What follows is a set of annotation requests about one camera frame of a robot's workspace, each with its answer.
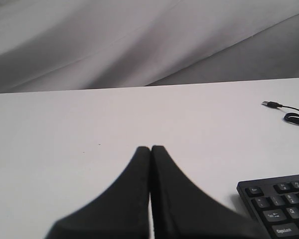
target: usb cable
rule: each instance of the usb cable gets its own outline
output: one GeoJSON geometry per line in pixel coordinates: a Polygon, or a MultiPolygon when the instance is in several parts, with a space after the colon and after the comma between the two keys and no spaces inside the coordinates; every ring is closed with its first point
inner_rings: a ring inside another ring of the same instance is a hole
{"type": "MultiPolygon", "coordinates": [[[[295,110],[295,111],[299,111],[299,109],[297,109],[297,108],[290,107],[290,106],[284,106],[284,105],[281,105],[281,104],[279,104],[277,102],[272,102],[272,101],[269,101],[269,102],[268,101],[264,101],[262,103],[262,105],[270,107],[270,108],[273,108],[273,109],[276,109],[276,108],[289,108],[289,109],[292,109],[292,110],[295,110]]],[[[287,122],[299,125],[299,114],[288,113],[288,114],[285,115],[284,119],[287,122]]]]}

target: white desk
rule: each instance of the white desk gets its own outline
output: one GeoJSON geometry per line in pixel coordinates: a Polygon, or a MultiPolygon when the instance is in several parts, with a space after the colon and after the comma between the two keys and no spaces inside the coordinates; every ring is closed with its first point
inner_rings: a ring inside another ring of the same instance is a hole
{"type": "Polygon", "coordinates": [[[299,174],[299,126],[264,100],[299,108],[299,79],[0,95],[0,239],[43,238],[139,145],[242,213],[238,181],[299,174]]]}

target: black object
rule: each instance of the black object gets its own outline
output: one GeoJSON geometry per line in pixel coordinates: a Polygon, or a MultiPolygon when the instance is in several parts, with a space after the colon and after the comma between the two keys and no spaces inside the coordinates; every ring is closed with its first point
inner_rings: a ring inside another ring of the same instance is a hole
{"type": "MultiPolygon", "coordinates": [[[[288,109],[292,109],[295,111],[299,111],[299,109],[294,108],[294,107],[290,107],[290,106],[284,106],[281,105],[277,102],[272,102],[272,101],[264,101],[262,102],[262,105],[276,109],[276,108],[288,108],[288,109]]],[[[294,124],[298,124],[299,125],[299,114],[296,113],[287,113],[284,117],[284,120],[290,123],[294,123],[294,124]]]]}
{"type": "Polygon", "coordinates": [[[237,190],[252,218],[271,238],[299,239],[299,175],[239,182],[237,190]],[[255,197],[250,188],[264,194],[255,197]]]}
{"type": "Polygon", "coordinates": [[[97,199],[57,221],[47,239],[149,238],[150,150],[139,147],[117,180],[97,199]]]}
{"type": "Polygon", "coordinates": [[[196,187],[164,147],[154,146],[151,153],[150,198],[156,239],[266,238],[258,224],[196,187]]]}
{"type": "MultiPolygon", "coordinates": [[[[203,193],[162,146],[139,147],[97,199],[57,221],[46,239],[148,239],[149,192],[156,239],[264,239],[263,229],[203,193]]],[[[252,190],[259,195],[260,188],[252,190]]]]}

